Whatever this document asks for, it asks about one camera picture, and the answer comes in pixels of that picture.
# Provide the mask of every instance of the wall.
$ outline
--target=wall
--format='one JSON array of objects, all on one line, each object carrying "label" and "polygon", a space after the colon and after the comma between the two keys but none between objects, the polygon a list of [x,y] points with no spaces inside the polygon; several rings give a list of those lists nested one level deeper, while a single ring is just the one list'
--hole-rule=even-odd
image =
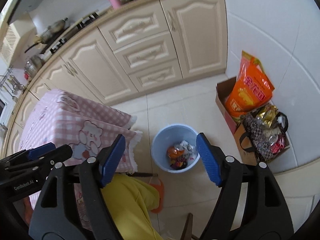
[{"label": "wall", "polygon": [[0,57],[0,75],[4,75],[5,72],[7,71],[7,65],[6,63],[3,61],[2,57]]},{"label": "wall", "polygon": [[41,33],[48,25],[65,17],[75,22],[97,9],[103,10],[109,6],[108,0],[43,0],[29,14],[38,33]]},{"label": "wall", "polygon": [[229,77],[241,51],[258,57],[276,87],[272,101],[287,114],[291,149],[274,172],[320,157],[320,10],[314,0],[226,0]]}]

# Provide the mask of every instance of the light blue trash can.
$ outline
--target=light blue trash can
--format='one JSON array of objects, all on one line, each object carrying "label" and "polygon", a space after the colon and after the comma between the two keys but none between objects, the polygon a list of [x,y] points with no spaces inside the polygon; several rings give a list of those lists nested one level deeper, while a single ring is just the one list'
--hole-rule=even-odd
[{"label": "light blue trash can", "polygon": [[188,163],[186,168],[182,170],[174,170],[170,167],[170,159],[167,156],[167,149],[183,140],[193,146],[196,146],[197,135],[198,133],[192,127],[180,123],[171,124],[161,129],[153,138],[151,146],[151,156],[156,165],[162,170],[170,173],[182,173],[190,170],[200,159],[199,153],[193,162]]}]

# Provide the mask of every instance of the blue gripper pad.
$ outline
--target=blue gripper pad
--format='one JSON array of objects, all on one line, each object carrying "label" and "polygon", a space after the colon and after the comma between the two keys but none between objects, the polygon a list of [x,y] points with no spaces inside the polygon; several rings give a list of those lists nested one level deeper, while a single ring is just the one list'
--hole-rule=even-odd
[{"label": "blue gripper pad", "polygon": [[105,187],[108,183],[111,182],[113,175],[116,172],[116,168],[120,162],[120,159],[125,150],[125,137],[121,135],[116,145],[114,145],[109,157],[105,161],[104,164],[100,164],[100,173],[102,178],[100,180],[100,184],[102,187]]},{"label": "blue gripper pad", "polygon": [[208,144],[203,134],[197,135],[196,148],[198,153],[200,154],[209,179],[217,186],[220,186],[222,183],[222,179],[220,176],[220,167],[210,150],[210,146],[211,145]]},{"label": "blue gripper pad", "polygon": [[54,150],[55,148],[56,148],[56,146],[51,142],[44,144],[44,145],[41,145],[38,148],[30,150],[27,158],[29,160],[34,161],[34,160],[40,158],[42,155]]}]

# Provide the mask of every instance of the tablecloth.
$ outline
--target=tablecloth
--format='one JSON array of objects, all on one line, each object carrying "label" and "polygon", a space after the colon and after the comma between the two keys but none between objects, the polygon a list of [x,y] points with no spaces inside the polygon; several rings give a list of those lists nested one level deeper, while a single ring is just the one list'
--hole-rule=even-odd
[{"label": "tablecloth", "polygon": [[[82,98],[63,90],[47,92],[36,104],[21,135],[19,150],[39,147],[52,142],[56,147],[68,144],[72,158],[66,166],[82,163],[90,156],[111,146],[118,134],[124,135],[126,149],[116,172],[135,172],[133,149],[141,140],[141,131],[131,131],[137,117],[109,106]],[[34,208],[39,192],[30,196]],[[85,221],[81,187],[75,184],[80,217]]]}]

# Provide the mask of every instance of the plastic bag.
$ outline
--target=plastic bag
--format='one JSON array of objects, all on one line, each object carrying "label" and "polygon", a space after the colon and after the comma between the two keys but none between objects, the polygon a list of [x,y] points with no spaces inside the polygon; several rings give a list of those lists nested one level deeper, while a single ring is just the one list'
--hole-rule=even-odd
[{"label": "plastic bag", "polygon": [[264,74],[261,62],[242,51],[237,81],[225,107],[233,119],[240,123],[240,115],[267,103],[272,98],[274,89]]}]

